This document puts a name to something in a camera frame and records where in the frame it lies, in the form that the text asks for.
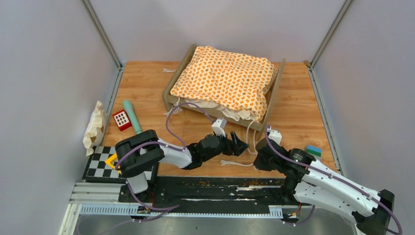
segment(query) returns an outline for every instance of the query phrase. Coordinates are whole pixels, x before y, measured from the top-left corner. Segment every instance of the gray wall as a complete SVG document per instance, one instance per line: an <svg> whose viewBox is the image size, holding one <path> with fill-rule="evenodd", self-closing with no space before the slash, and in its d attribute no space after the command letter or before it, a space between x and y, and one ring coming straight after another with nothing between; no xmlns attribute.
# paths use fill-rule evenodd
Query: gray wall
<svg viewBox="0 0 415 235"><path fill-rule="evenodd" d="M311 60L344 0L91 0L122 62L181 60L191 43Z"/></svg>
<svg viewBox="0 0 415 235"><path fill-rule="evenodd" d="M55 235L115 66L79 0L10 0L0 71L0 234Z"/></svg>
<svg viewBox="0 0 415 235"><path fill-rule="evenodd" d="M355 1L315 69L346 176L395 193L404 234L415 230L414 9Z"/></svg>

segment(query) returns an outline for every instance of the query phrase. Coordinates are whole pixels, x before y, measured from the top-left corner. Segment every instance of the toy bed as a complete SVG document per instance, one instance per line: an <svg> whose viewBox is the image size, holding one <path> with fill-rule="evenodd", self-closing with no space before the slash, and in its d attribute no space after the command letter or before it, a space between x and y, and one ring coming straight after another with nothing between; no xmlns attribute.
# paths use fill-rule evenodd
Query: toy bed
<svg viewBox="0 0 415 235"><path fill-rule="evenodd" d="M192 60L193 54L196 50L196 47L197 46L195 44L192 44L190 46L190 48L187 51L186 55L184 56L183 60L180 62L179 67L176 69L176 71L174 72L174 74L171 77L170 81L168 82L166 88L163 91L163 102L164 102L164 105L165 105L167 111L170 111L172 106L178 104L178 102L179 103L184 103L185 102L184 99L179 99L178 97L173 96L170 93L170 91L173 88L173 86L176 84L176 82L179 79L182 72L185 70L187 65ZM206 110L206 112L209 115L213 116L213 117L225 118L227 121L232 122L232 123L236 123L238 125L248 127L248 125L251 124L250 128L252 128L256 131L259 131L259 134L256 136L256 138L257 138L257 140L260 139L262 133L264 132L264 130L266 128L266 125L268 123L268 119L270 118L273 107L274 107L274 102L275 102L276 97L277 97L277 92L278 92L279 84L280 84L281 79L282 79L284 66L285 66L285 59L282 59L281 66L279 67L277 73L275 74L275 78L274 78L272 84L270 84L270 88L269 88L268 92L265 94L265 99L266 99L266 102L267 102L267 110L265 111L265 114L264 114L261 121L253 122L253 123L251 123L251 120L244 120L244 119L240 119L240 120L236 121L232 118L226 117L221 111L219 111L217 109L204 108L204 110ZM182 107L200 112L199 109L194 108L194 107L190 107L188 105L184 105Z"/></svg>

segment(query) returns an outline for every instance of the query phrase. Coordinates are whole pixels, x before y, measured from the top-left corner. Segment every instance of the checkerboard mat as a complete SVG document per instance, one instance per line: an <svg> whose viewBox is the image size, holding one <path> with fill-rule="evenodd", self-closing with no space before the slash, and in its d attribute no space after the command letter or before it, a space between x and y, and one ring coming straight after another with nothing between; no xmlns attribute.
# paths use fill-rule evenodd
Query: checkerboard mat
<svg viewBox="0 0 415 235"><path fill-rule="evenodd" d="M125 178L123 178L118 171L105 164L105 160L107 160L114 153L115 147L96 146L94 153L88 160L82 179L87 182L124 184ZM151 180L153 170L155 170L154 167L151 167L144 172L147 180Z"/></svg>

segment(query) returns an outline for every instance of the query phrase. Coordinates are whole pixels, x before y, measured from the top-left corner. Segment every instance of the yellow object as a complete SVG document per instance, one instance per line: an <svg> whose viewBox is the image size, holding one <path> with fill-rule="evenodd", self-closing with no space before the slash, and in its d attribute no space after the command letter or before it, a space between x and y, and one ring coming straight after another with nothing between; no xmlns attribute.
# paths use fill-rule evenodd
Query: yellow object
<svg viewBox="0 0 415 235"><path fill-rule="evenodd" d="M115 160L117 159L117 155L116 155L116 153L114 153L112 156L110 156L107 160L105 160L105 163L107 164L107 165L109 165L112 169L114 169L115 170L115 165L114 165L114 162L115 162Z"/></svg>
<svg viewBox="0 0 415 235"><path fill-rule="evenodd" d="M261 121L267 110L265 94L276 73L277 68L266 58L197 47L170 93L249 110Z"/></svg>

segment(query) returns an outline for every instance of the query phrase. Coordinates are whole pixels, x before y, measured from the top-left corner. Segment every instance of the green handle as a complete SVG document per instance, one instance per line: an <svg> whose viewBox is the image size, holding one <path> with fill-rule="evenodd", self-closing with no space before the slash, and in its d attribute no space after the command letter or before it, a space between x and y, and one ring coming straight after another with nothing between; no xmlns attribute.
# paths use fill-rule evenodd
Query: green handle
<svg viewBox="0 0 415 235"><path fill-rule="evenodd" d="M124 107L125 112L127 112L128 118L133 125L134 131L136 134L140 134L142 130L140 124L138 123L136 114L134 113L133 105L129 100L125 100L122 102L122 106Z"/></svg>

